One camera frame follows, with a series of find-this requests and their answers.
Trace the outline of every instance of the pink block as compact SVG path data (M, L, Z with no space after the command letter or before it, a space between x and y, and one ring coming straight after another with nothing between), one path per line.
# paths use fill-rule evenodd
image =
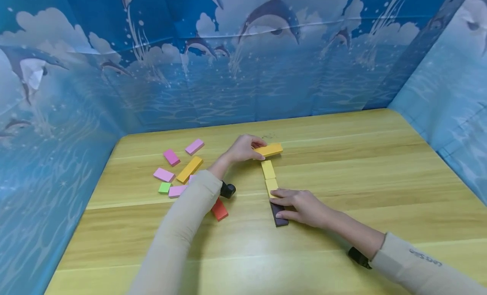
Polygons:
M197 139L196 141L192 142L191 145L189 145L188 147L186 147L186 152L188 152L188 154L190 156L192 156L193 154L196 153L196 151L200 150L201 147L203 147L205 144L202 140L200 139Z
M154 173L154 177L164 182L171 183L174 180L175 174L167 170L164 170L162 168L157 168L157 170Z
M181 160L179 160L179 158L177 157L177 155L174 153L173 150L164 151L164 157L166 157L166 160L173 167L181 162Z
M172 186L169 189L169 198L177 198L179 197L183 191L188 187L187 185L181 185L181 186Z

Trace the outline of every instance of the long sleeve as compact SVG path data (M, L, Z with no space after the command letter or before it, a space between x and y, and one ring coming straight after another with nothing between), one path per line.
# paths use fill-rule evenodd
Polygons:
M129 295L176 295L189 247L203 217L220 195L222 181L199 171L167 212Z
M487 295L487 289L476 281L391 233L371 264L414 295Z

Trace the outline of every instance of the person's left hand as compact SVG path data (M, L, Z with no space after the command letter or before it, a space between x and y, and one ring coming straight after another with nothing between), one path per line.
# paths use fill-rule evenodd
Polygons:
M262 154L254 151L254 148L263 146L267 146L263 139L255 135L243 134L228 148L224 156L233 163L250 160L251 158L254 160L265 160Z

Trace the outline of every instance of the hand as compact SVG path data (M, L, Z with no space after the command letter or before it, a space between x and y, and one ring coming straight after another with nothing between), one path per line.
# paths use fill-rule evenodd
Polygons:
M267 143L263 139L255 135L243 134L225 152L224 157L231 163L246 161L251 158L254 160L265 160L262 154L254 151L254 148L263 146L267 146Z
M283 210L276 214L276 218L294 220L311 227L328 228L329 222L337 211L324 205L309 190L276 189L272 195L279 199L270 199L277 205L294 206L296 211Z

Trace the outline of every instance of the rectangular block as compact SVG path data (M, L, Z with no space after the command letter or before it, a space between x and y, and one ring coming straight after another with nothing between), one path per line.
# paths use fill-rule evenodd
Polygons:
M169 183L171 183L174 180L174 176L175 174L162 168L157 168L157 170L154 173L154 177L156 177L161 181L169 182Z
M289 221L287 219L276 218L276 214L284 210L284 206L276 205L273 203L270 204L271 204L272 217L274 218L274 223L276 224L276 227L284 227L285 225L288 225Z
M270 160L262 161L260 165L262 166L264 179L268 180L276 178L276 174L274 173L274 168L272 167L272 162Z
M283 152L281 143L269 144L264 147L255 148L254 150L262 154L264 157L270 157Z
M174 167L181 162L173 150L164 151L164 157L169 162L169 164Z
M228 216L227 209L223 202L221 202L220 198L216 200L215 205L211 208L211 212L215 215L218 221L221 221L223 218Z
M203 164L203 160L200 157L193 157L191 161L184 167L183 171L181 171L176 180L179 182L186 184L188 182L189 176L192 175L200 166Z
M196 153L196 151L200 150L204 146L204 142L200 139L197 139L196 141L192 142L188 147L186 147L186 152L190 156Z
M166 194L169 193L169 188L171 187L171 183L163 182L159 186L159 193L160 194Z
M276 196L271 195L271 190L276 190L279 187L277 186L277 180L276 179L268 179L265 181L265 186L267 187L267 194L269 195L269 198L278 198Z
M188 187L187 185L181 185L181 186L173 186L169 189L169 198L177 198L179 197L183 191Z

